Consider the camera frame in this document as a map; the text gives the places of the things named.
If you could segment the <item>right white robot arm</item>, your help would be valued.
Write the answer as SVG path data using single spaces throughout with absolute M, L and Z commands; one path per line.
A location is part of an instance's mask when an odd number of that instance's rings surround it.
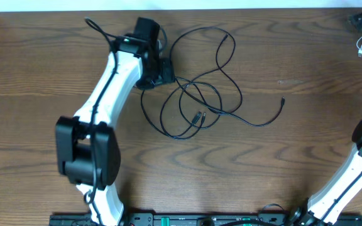
M 362 31 L 362 13 L 349 17 L 357 31 Z M 356 42 L 362 56 L 362 37 Z M 317 193 L 306 199 L 284 225 L 335 225 L 345 206 L 362 189 L 362 120 L 351 137 L 351 152 L 332 178 Z

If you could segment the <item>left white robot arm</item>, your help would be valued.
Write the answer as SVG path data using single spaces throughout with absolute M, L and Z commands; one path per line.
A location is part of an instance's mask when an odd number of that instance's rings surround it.
M 171 60 L 162 58 L 161 26 L 138 18 L 134 31 L 122 36 L 106 33 L 96 22 L 85 22 L 107 41 L 106 68 L 84 105 L 55 125 L 57 165 L 61 175 L 82 192 L 97 225 L 119 225 L 124 213 L 115 180 L 121 154 L 114 130 L 132 88 L 153 89 L 173 83 Z

